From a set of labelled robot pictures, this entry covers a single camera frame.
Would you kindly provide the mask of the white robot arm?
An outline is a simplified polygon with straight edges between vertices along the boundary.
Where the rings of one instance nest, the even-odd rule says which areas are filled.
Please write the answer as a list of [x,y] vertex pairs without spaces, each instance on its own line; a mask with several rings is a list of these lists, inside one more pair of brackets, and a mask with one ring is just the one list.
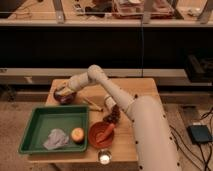
[[72,76],[55,89],[54,95],[63,99],[95,84],[106,90],[132,122],[138,166],[142,171],[182,171],[164,109],[152,96],[133,97],[113,83],[98,65]]

